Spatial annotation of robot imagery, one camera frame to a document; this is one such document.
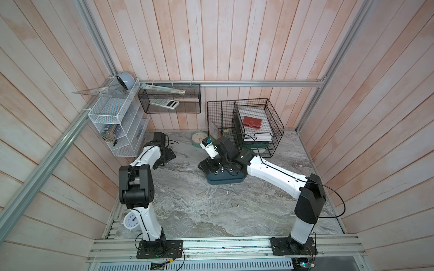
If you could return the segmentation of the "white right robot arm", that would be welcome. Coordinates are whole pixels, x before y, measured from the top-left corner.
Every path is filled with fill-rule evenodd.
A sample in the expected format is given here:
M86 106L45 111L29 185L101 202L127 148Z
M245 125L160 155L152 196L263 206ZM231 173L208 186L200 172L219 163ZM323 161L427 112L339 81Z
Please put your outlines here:
M234 184L243 182L248 175L260 178L280 188L296 202L294 209L296 222L287 238L270 238L272 253L275 256L318 254L315 239L310 236L319 219L336 219L339 215L321 216L327 200L325 189L319 176L299 175L276 166L250 151L243 151L233 158L228 155L206 158L198 168L203 171L209 184Z

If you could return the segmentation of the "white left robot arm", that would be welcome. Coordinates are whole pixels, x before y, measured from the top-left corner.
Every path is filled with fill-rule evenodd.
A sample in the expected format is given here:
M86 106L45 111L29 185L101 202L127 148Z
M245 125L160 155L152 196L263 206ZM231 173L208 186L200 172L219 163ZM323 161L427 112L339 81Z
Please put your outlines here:
M130 165L119 169L119 201L129 209L123 219L127 230L140 229L137 258L160 258L168 254L162 226L153 208L155 187L152 171L176 157L172 148L148 145Z

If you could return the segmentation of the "teal plastic storage box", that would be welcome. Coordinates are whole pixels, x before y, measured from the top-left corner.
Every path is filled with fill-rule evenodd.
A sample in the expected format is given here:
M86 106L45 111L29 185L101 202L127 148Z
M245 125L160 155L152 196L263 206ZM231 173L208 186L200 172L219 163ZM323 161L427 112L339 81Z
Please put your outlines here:
M222 172L220 169L217 171L205 171L205 176L210 185L237 184L243 182L247 177L243 172Z

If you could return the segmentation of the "green round clock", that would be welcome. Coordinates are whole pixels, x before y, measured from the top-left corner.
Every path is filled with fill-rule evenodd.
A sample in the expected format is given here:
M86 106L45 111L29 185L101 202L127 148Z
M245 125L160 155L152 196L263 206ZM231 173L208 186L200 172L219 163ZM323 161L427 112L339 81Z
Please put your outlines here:
M208 137L208 133L204 131L196 131L191 135L191 143L194 147L201 148L202 141Z

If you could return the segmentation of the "white calculator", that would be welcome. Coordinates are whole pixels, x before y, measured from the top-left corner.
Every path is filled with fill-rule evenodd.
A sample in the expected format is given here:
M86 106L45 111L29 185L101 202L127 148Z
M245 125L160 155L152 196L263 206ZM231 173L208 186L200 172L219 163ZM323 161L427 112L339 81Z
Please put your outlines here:
M151 99L150 104L168 110L175 110L179 106L180 102L173 99Z

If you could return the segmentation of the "white alarm clock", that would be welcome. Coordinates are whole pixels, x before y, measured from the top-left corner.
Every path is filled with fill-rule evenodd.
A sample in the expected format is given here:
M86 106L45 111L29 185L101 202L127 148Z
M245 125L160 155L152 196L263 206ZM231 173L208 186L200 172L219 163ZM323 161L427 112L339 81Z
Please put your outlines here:
M139 227L139 215L135 210L130 211L127 213L123 219L123 226L127 230L133 230Z

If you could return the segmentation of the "clear triangle ruler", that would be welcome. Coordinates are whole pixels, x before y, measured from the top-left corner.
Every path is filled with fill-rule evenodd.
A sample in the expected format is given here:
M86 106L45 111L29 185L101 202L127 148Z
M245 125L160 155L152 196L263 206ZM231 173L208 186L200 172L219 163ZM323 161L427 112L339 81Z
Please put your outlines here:
M75 91L73 94L95 97L109 97L124 99L129 95L129 92L120 85L104 86L100 88Z

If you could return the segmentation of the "grey round speaker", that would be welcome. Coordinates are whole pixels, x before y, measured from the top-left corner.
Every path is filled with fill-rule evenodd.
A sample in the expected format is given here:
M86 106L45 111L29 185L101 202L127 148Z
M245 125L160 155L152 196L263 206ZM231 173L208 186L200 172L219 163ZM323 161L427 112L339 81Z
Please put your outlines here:
M135 85L135 79L128 72L121 72L116 75L118 83L124 88L124 90L132 90Z

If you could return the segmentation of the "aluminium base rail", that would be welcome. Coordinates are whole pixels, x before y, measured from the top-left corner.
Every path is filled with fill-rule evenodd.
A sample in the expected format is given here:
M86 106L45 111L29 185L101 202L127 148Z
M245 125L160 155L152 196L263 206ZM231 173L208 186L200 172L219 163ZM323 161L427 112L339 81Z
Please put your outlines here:
M311 234L308 245L290 254L286 237L176 238L182 244L137 258L139 240L94 242L86 271L371 271L354 234Z

